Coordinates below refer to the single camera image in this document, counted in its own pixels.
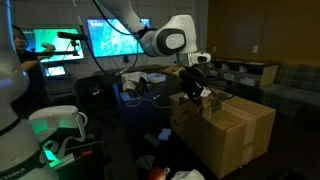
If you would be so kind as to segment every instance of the microphone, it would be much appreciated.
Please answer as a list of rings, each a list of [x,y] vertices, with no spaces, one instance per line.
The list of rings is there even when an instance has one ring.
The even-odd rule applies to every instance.
[[[83,40],[87,41],[88,37],[83,34],[73,34],[73,33],[65,33],[65,32],[58,32],[58,37],[63,39],[71,39],[71,40]]]

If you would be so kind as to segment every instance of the gray couch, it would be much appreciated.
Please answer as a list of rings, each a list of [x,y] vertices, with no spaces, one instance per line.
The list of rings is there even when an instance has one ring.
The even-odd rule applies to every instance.
[[[302,107],[319,107],[320,67],[283,63],[273,85],[262,88],[262,104],[295,117]]]

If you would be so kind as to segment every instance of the green screen display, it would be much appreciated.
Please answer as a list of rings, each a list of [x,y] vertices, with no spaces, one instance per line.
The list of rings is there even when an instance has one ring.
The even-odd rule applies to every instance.
[[[35,52],[42,52],[45,48],[42,47],[42,43],[53,44],[56,47],[56,51],[73,51],[74,47],[71,46],[70,39],[62,39],[59,38],[58,32],[66,32],[78,34],[78,30],[76,28],[56,28],[56,29],[22,29],[23,33],[26,35],[29,45],[28,50]],[[44,59],[41,62],[57,62],[57,61],[67,61],[67,60],[76,60],[83,59],[83,50],[80,41],[76,41],[79,46],[76,46],[76,50],[78,52],[78,56],[74,56],[72,54],[68,55],[55,55],[50,59]]]

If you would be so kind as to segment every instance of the white container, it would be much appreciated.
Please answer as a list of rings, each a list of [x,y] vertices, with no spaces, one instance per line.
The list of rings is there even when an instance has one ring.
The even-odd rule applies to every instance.
[[[239,67],[239,72],[244,72],[244,73],[246,73],[246,72],[248,72],[248,69],[247,69],[246,67],[244,67],[244,66],[240,66],[240,67]]]
[[[166,75],[160,73],[150,73],[148,76],[148,82],[159,83],[166,80]]]
[[[227,64],[222,63],[221,69],[229,70],[229,66]]]

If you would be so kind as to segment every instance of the computer monitor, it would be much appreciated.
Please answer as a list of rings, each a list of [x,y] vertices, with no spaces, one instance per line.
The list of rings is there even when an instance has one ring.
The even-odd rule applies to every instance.
[[[119,31],[126,34],[129,33],[117,19],[108,19],[108,21]],[[141,19],[141,22],[150,27],[149,19]],[[88,18],[87,25],[95,57],[144,53],[140,44],[137,43],[137,40],[132,35],[123,35],[117,32],[103,18]]]
[[[27,49],[35,52],[42,52],[45,50],[45,48],[41,46],[43,42],[53,44],[56,47],[56,51],[73,51],[74,47],[70,43],[71,40],[59,38],[57,33],[66,32],[78,34],[78,29],[76,28],[24,28],[22,31],[29,42]],[[76,46],[76,50],[79,54],[78,56],[74,56],[73,54],[54,55],[50,59],[43,59],[41,62],[49,63],[83,59],[84,54],[81,42],[76,42],[79,44],[79,46]]]
[[[47,77],[61,76],[66,74],[63,66],[48,67],[45,68],[45,72]]]

